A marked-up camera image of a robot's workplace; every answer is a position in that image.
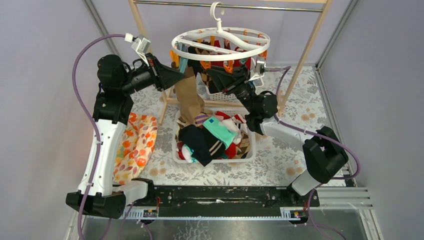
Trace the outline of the tan ribbed sock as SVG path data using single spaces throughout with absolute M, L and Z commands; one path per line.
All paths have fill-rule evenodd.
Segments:
M 193 67 L 187 67 L 184 79 L 174 85 L 179 101 L 180 115 L 187 124 L 195 124 L 196 117 L 203 113 L 205 103 L 198 95 L 197 80 Z

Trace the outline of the rim teal clip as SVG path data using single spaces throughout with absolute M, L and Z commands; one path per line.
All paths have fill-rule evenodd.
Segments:
M 179 66 L 178 66 L 179 71 L 184 74 L 187 66 L 188 66 L 188 59 L 180 56 Z

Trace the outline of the rim orange clip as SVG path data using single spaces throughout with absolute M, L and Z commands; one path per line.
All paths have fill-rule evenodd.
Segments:
M 171 65 L 178 69 L 180 65 L 179 63 L 180 57 L 173 50 L 169 51 L 169 55 L 171 57 Z
M 234 61 L 233 60 L 227 60 L 223 62 L 223 68 L 227 73 L 233 73 L 233 64 Z

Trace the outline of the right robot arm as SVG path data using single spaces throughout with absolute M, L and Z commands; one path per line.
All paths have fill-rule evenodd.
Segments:
M 206 73 L 219 92 L 235 95 L 245 107 L 248 114 L 244 118 L 249 130 L 281 139 L 303 152 L 306 169 L 288 186 L 292 193 L 305 196 L 318 185 L 328 183 L 348 162 L 345 149 L 330 127 L 310 131 L 281 121 L 277 117 L 277 95 L 268 90 L 256 93 L 245 66 L 232 72 L 212 66 Z

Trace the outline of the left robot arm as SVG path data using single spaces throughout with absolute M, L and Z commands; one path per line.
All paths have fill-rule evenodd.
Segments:
M 163 65 L 148 53 L 146 61 L 136 69 L 114 54 L 97 62 L 100 91 L 96 95 L 93 113 L 93 140 L 84 175 L 77 191 L 66 195 L 65 203 L 78 211 L 78 216 L 119 219 L 125 207 L 141 199 L 152 200 L 153 182 L 133 178 L 114 186 L 113 171 L 118 146 L 133 107 L 131 94 L 154 86 L 167 90 L 185 75 Z

